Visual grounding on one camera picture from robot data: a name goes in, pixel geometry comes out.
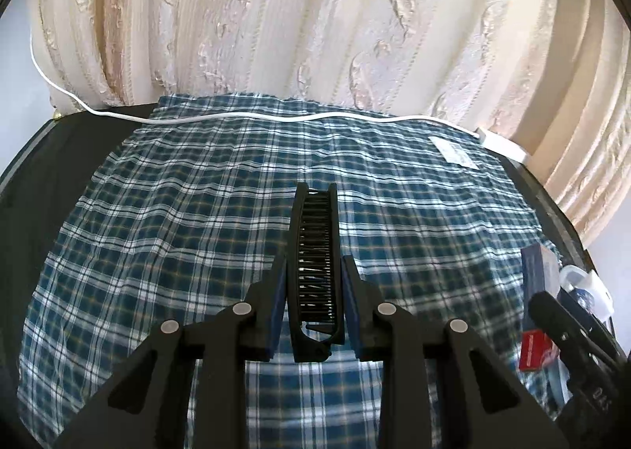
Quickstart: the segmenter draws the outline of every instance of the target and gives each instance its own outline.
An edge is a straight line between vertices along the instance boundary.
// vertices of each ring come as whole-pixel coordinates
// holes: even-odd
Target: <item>plaid blanket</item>
[[[152,117],[230,110],[340,108],[176,95],[161,98]],[[458,143],[479,169],[447,162],[432,136]],[[18,397],[37,440],[50,446],[153,325],[199,322],[241,300],[285,241],[299,181],[337,182],[342,254],[388,301],[428,319],[465,319],[516,369],[520,248],[551,243],[474,138],[424,121],[143,125],[94,174],[33,294]],[[521,378],[553,407],[544,374]],[[246,386],[250,447],[375,447],[381,367],[355,360],[348,345],[326,363],[294,364],[285,321],[276,357],[248,363]],[[433,385],[430,393],[437,411]],[[191,398],[189,425],[193,406]]]

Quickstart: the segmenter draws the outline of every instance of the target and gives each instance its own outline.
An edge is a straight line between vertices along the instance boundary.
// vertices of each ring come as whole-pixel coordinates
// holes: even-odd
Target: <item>charging cable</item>
[[[77,95],[63,89],[61,86],[58,86],[53,81],[51,81],[48,77],[46,77],[46,74],[42,72],[42,69],[39,67],[39,65],[37,64],[37,61],[35,60],[35,54],[33,53],[33,34],[31,34],[30,36],[30,48],[31,48],[31,59],[33,60],[33,64],[35,65],[37,72],[39,72],[42,78],[48,84],[50,84],[53,88],[55,88],[57,91],[61,91],[65,95],[68,95],[70,98],[75,100],[83,109],[97,116],[109,116],[112,118],[126,119],[128,121],[137,121],[139,123],[147,123],[149,125],[179,125],[181,123],[193,123],[195,121],[204,121],[207,119],[239,118],[239,117],[265,119],[269,121],[280,121],[283,123],[289,123],[293,121],[313,121],[315,119],[334,118],[334,117],[360,119],[362,121],[368,121],[370,123],[395,123],[397,121],[406,121],[409,119],[422,119],[425,121],[433,121],[435,123],[447,125],[448,127],[452,127],[453,129],[461,130],[462,132],[466,132],[466,134],[469,134],[470,136],[473,136],[474,138],[479,137],[479,135],[476,134],[475,132],[471,132],[469,130],[463,129],[462,127],[457,126],[455,123],[451,123],[444,119],[434,118],[432,116],[424,116],[423,114],[408,114],[406,116],[377,118],[377,117],[372,117],[372,116],[366,116],[365,114],[348,113],[348,112],[343,112],[343,111],[333,111],[330,113],[305,114],[304,116],[273,116],[271,114],[248,113],[247,111],[234,111],[233,113],[203,114],[201,116],[191,116],[191,117],[184,117],[184,118],[147,119],[147,118],[142,118],[139,116],[130,116],[128,114],[112,113],[110,111],[97,111],[97,110],[92,109],[85,102],[83,102]]]

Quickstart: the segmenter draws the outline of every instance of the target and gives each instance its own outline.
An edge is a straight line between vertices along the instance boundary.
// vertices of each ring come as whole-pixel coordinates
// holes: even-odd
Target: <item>fabric label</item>
[[[437,138],[436,136],[430,136],[430,141],[436,148],[438,148],[438,151],[447,162],[453,162],[454,164],[459,164],[465,168],[479,170],[478,165],[471,160],[471,157],[467,155],[467,152],[465,152],[458,143]]]

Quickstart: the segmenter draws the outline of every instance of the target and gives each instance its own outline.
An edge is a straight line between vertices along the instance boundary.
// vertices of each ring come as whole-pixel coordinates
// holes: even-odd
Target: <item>black tool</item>
[[[287,242],[287,307],[296,362],[324,362],[344,344],[340,229],[335,184],[327,191],[299,183]],[[303,328],[326,335],[307,335]]]
[[[384,361],[379,449],[431,447],[427,360],[437,367],[443,447],[561,449],[560,429],[488,344],[461,319],[427,322],[384,301],[343,258],[349,339]]]
[[[194,449],[245,449],[245,360],[272,358],[288,302],[296,361],[324,361],[349,339],[362,361],[383,361],[379,449],[428,449],[426,362],[435,361],[444,447],[567,447],[519,380],[464,320],[428,323],[384,301],[352,257],[340,262],[334,184],[300,184],[286,250],[244,301],[208,320],[156,326],[87,402],[58,449],[170,449],[184,443],[195,360],[202,359]],[[324,338],[313,339],[311,330]]]
[[[564,290],[558,300],[545,291],[537,293],[528,312],[559,348],[570,375],[567,388],[572,398],[556,420],[566,438],[582,449],[626,447],[605,443],[616,425],[629,422],[621,418],[621,401],[628,401],[621,392],[631,369],[616,340]]]

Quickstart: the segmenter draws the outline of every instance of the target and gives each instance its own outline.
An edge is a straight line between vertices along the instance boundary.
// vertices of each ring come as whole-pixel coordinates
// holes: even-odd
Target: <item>small package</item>
[[[538,371],[556,360],[558,348],[528,315],[528,302],[536,293],[548,291],[554,298],[561,288],[556,254],[540,244],[521,250],[524,275],[524,323],[521,336],[520,371]]]

